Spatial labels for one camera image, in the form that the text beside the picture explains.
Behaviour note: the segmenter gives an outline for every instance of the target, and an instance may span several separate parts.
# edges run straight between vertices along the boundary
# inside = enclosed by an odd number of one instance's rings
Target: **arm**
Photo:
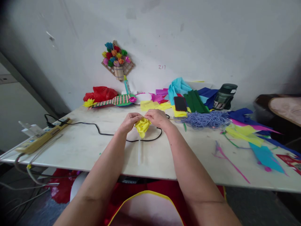
[[[102,222],[111,192],[122,171],[126,135],[140,119],[142,116],[138,113],[126,116],[55,226],[99,225]]]
[[[176,176],[196,225],[241,225],[211,177],[165,113],[149,110],[145,118],[166,133]]]

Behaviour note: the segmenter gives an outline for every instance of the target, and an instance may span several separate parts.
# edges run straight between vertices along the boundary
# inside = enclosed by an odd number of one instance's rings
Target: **white table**
[[[87,110],[80,107],[67,116],[75,122],[89,122],[98,124],[102,133],[115,133],[124,117],[129,112],[140,111],[139,105],[132,105],[124,108],[110,106]],[[172,109],[166,113],[173,118]],[[257,164],[254,153],[250,149],[238,149],[233,146],[220,131],[206,128],[204,130],[194,130],[187,127],[185,132],[183,124],[172,121],[180,130],[183,137],[202,162],[214,182],[218,185],[239,186],[257,189],[268,189],[274,191],[301,192],[301,176],[287,166],[281,159],[276,157],[288,176],[277,171],[266,172],[262,165]],[[44,148],[43,153],[33,162],[36,166],[47,166],[65,168],[73,170],[90,171],[94,163],[109,141],[111,136],[99,135],[94,125],[69,125],[60,133],[61,138]],[[145,135],[145,139],[154,139],[160,134],[160,130],[153,125]],[[138,139],[136,128],[128,134],[129,140]],[[221,144],[226,156],[235,164],[238,169],[250,181],[250,184],[235,170],[235,168],[225,159],[214,157],[215,141]],[[244,140],[235,140],[239,147],[249,148],[249,144]],[[172,154],[166,134],[155,141],[141,142],[142,162],[138,166],[138,142],[126,142],[125,161],[122,173],[138,177],[149,177],[176,180]],[[264,143],[270,149],[275,146]],[[272,150],[274,154],[286,154],[287,151],[281,148]],[[3,162],[12,163],[19,153],[12,151],[0,157]],[[33,157],[25,155],[20,158],[21,164],[27,164]]]

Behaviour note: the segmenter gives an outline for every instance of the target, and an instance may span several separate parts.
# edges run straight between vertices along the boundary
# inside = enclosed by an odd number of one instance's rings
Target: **popsicle stick basket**
[[[117,44],[116,40],[113,41],[113,46],[119,46],[120,47],[120,45]],[[112,75],[114,75],[116,77],[116,79],[119,80],[119,81],[123,81],[124,80],[124,75],[128,76],[128,74],[131,72],[133,67],[135,67],[135,64],[133,63],[133,61],[131,61],[131,63],[124,62],[122,67],[116,67],[116,66],[109,67],[108,65],[105,65],[103,62],[101,62],[101,64],[103,66],[105,66],[105,68],[107,68],[108,71],[111,72]]]

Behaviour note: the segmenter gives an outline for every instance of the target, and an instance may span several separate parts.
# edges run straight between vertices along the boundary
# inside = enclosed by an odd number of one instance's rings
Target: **extension cord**
[[[60,121],[65,123],[71,123],[72,120],[69,117],[61,118]],[[68,124],[63,124],[62,122],[56,121],[53,123],[55,127],[49,128],[46,127],[43,129],[45,131],[45,134],[43,134],[40,137],[31,137],[27,139],[25,142],[20,144],[15,148],[15,151],[25,154],[31,154],[38,150],[41,146],[43,146],[48,140],[53,138],[59,131],[64,129]]]

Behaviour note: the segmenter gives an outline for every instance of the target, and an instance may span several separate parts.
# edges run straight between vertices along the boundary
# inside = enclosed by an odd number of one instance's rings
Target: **hand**
[[[121,123],[118,131],[122,133],[128,133],[132,130],[134,124],[143,118],[139,113],[128,113],[123,123]]]
[[[171,121],[166,117],[164,111],[159,109],[150,109],[144,116],[154,126],[165,130],[169,125],[172,125]]]

